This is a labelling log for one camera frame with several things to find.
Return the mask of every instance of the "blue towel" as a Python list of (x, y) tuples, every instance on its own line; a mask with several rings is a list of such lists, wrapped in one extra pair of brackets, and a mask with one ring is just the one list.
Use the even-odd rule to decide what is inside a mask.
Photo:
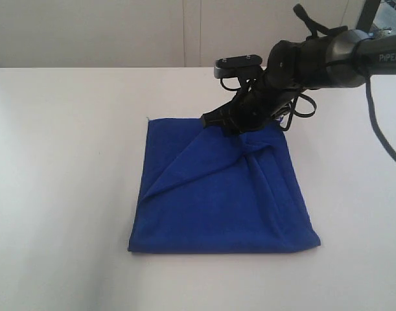
[(291, 253), (318, 245), (276, 122), (235, 137), (203, 130), (199, 119), (149, 122), (129, 251)]

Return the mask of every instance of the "white table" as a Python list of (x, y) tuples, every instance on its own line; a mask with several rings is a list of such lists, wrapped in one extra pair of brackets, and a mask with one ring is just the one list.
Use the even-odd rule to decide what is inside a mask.
[[(396, 76), (373, 81), (396, 149)], [(286, 136), (322, 246), (132, 255), (147, 118), (232, 94), (209, 68), (0, 69), (0, 310), (396, 310), (396, 164), (363, 87), (310, 94)]]

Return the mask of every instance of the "white wall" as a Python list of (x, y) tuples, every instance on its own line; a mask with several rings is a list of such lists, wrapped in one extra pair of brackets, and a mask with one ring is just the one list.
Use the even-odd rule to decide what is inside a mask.
[(0, 67), (196, 67), (266, 58), (308, 34), (301, 2), (329, 27), (353, 27), (364, 0), (0, 0)]

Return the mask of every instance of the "blue cloth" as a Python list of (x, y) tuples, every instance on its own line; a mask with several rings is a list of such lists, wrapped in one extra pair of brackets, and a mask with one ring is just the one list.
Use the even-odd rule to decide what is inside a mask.
[(277, 123), (224, 137), (199, 119), (149, 122), (129, 251), (290, 253), (318, 245)]

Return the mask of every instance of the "robotic arm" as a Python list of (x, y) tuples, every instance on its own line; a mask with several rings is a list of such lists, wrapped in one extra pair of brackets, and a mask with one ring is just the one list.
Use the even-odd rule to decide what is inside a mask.
[(267, 68), (261, 68), (257, 55), (223, 58), (215, 62), (215, 78), (238, 78), (240, 88), (233, 99), (219, 108), (204, 113), (204, 127), (221, 126), (227, 135), (257, 131), (269, 122), (289, 114), (310, 117), (314, 112), (296, 111), (299, 97), (316, 103), (303, 92), (323, 87), (358, 87), (367, 84), (367, 99), (372, 127), (384, 148), (396, 161), (396, 152), (380, 132), (370, 91), (371, 75), (396, 75), (396, 36), (373, 40), (361, 30), (347, 27), (328, 29), (313, 21), (301, 5), (294, 12), (311, 31), (302, 43), (282, 40), (270, 52)]

